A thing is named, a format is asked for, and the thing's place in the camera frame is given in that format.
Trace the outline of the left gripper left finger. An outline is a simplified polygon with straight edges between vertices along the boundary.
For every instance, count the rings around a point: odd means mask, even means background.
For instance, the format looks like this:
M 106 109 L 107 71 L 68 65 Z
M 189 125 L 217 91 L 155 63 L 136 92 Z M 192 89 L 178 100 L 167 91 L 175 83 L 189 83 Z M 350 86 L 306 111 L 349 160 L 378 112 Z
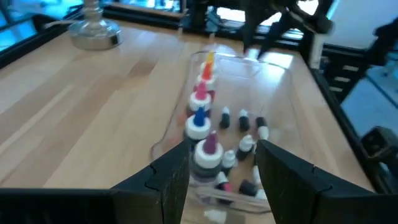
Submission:
M 182 141 L 110 189 L 0 189 L 0 224 L 180 224 L 189 158 Z

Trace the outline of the small red dropper bottle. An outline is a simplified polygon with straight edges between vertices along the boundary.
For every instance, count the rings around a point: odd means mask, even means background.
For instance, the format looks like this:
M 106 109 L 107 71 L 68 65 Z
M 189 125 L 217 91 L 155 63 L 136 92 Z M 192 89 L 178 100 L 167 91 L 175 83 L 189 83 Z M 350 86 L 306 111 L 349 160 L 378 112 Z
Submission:
M 225 192 L 232 192 L 232 186 L 231 186 L 226 174 L 223 171 L 219 172 L 216 177 L 215 189 L 222 190 Z M 225 199 L 218 199 L 217 202 L 222 205 L 231 205 L 233 201 L 225 200 Z

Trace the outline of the small white cap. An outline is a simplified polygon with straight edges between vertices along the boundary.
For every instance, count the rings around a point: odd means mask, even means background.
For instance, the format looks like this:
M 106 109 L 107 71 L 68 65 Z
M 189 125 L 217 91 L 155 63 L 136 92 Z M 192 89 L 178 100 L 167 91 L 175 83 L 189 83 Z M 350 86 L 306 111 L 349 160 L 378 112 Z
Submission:
M 252 152 L 254 148 L 254 139 L 250 134 L 245 135 L 239 142 L 236 158 L 243 161 Z

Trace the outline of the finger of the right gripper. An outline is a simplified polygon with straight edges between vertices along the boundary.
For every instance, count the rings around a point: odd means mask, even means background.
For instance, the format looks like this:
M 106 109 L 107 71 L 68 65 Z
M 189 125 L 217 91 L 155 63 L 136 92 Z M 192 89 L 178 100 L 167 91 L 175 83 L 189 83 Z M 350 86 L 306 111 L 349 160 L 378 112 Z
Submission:
M 253 38 L 257 29 L 257 17 L 255 15 L 246 15 L 245 23 L 243 25 L 243 52 L 247 50 L 253 44 Z
M 279 22 L 273 23 L 267 33 L 267 37 L 261 44 L 257 58 L 260 59 L 272 47 L 274 42 L 289 29 L 289 18 L 281 18 Z

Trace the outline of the large purple food coloring bottle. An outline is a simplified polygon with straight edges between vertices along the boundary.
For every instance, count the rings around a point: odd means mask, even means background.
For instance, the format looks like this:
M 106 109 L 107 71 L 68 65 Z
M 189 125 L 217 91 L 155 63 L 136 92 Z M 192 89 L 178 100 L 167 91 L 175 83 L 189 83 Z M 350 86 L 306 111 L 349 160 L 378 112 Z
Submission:
M 195 146 L 190 154 L 190 184 L 210 185 L 221 172 L 224 149 L 216 131 L 212 131 Z

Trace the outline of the silver lamp with white shade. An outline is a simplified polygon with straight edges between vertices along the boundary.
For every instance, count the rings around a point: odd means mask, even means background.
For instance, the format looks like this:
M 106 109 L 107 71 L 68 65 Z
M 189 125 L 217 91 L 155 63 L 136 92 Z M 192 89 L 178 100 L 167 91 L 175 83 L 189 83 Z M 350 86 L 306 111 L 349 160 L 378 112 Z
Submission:
M 83 50 L 108 50 L 121 42 L 119 25 L 103 17 L 100 0 L 83 0 L 83 20 L 69 25 L 72 44 Z

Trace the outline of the clear plastic tray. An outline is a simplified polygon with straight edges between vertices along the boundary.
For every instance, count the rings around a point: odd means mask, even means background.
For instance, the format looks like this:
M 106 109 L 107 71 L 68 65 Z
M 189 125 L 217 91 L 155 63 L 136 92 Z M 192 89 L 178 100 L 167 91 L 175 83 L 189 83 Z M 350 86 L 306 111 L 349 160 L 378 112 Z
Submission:
M 185 141 L 189 155 L 196 145 L 184 140 L 186 109 L 190 94 L 197 89 L 196 80 L 200 74 L 200 65 L 205 61 L 207 51 L 194 53 L 187 62 L 185 83 L 174 108 L 163 138 L 152 147 L 152 158 L 157 159 L 173 147 Z M 261 200 L 239 193 L 241 182 L 246 179 L 262 189 L 259 168 L 256 162 L 256 147 L 260 139 L 257 134 L 256 118 L 262 116 L 269 128 L 267 141 L 283 149 L 296 150 L 302 147 L 299 127 L 292 104 L 294 87 L 289 70 L 291 56 L 270 54 L 263 61 L 237 55 L 215 53 L 218 66 L 216 89 L 208 91 L 212 97 L 211 128 L 216 131 L 224 153 L 238 150 L 240 140 L 247 134 L 254 139 L 252 152 L 243 161 L 236 158 L 235 166 L 227 176 L 232 192 L 215 189 L 216 181 L 210 185 L 188 186 L 187 202 L 191 206 L 199 206 L 206 210 L 236 210 L 246 213 L 263 214 L 270 212 L 267 199 Z M 224 107 L 230 110 L 230 126 L 221 129 L 219 126 L 221 112 Z M 250 129 L 239 130 L 239 112 L 248 112 Z M 222 205 L 218 199 L 233 201 L 231 205 Z

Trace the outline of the large blue food coloring bottle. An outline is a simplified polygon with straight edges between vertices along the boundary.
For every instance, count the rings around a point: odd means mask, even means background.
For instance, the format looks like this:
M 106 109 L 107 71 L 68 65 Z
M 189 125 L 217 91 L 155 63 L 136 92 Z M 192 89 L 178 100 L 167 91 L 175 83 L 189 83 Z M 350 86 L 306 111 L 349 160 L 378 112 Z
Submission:
M 193 147 L 209 135 L 210 128 L 210 118 L 207 117 L 205 108 L 201 106 L 192 116 L 187 118 L 184 129 L 184 140 Z

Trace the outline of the black aluminium table frame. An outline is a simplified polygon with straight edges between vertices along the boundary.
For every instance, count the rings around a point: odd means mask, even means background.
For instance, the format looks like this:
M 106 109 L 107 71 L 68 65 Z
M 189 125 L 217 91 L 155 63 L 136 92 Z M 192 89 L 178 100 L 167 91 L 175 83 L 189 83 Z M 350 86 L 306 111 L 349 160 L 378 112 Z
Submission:
M 0 31 L 10 29 L 25 21 L 32 21 L 35 29 L 34 35 L 20 40 L 6 47 L 4 50 L 0 50 L 0 69 L 19 60 L 67 30 L 65 25 L 46 28 L 44 26 L 46 23 L 55 21 L 54 17 L 46 14 L 38 12 L 35 14 L 30 13 L 21 19 L 11 20 L 9 18 L 9 11 L 2 3 L 0 3 L 0 12 L 6 18 L 6 24 L 0 26 Z M 154 12 L 139 11 L 137 9 L 110 4 L 104 7 L 104 16 L 108 19 L 163 27 L 166 29 L 177 29 L 179 26 L 182 26 L 189 33 L 197 35 L 210 33 L 208 29 L 192 28 L 186 19 L 177 19 L 171 16 L 162 16 Z M 324 44 L 322 55 L 328 57 L 329 64 L 321 72 L 312 70 L 311 73 L 338 124 L 342 128 L 361 168 L 376 189 L 376 192 L 380 194 L 398 194 L 398 174 L 395 175 L 390 170 L 383 168 L 382 165 L 370 160 L 364 151 L 366 144 L 360 143 L 359 139 L 361 135 L 354 130 L 353 119 L 349 118 L 340 106 L 357 82 L 364 77 L 363 73 L 348 71 L 346 66 L 360 66 L 368 56 L 368 52 L 355 48 Z

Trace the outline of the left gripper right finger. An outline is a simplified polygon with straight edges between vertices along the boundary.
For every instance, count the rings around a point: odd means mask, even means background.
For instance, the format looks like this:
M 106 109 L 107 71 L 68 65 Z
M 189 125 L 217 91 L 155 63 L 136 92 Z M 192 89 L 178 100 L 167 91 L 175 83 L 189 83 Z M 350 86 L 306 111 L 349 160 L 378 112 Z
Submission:
M 398 195 L 376 194 L 267 140 L 256 160 L 276 224 L 398 224 Z

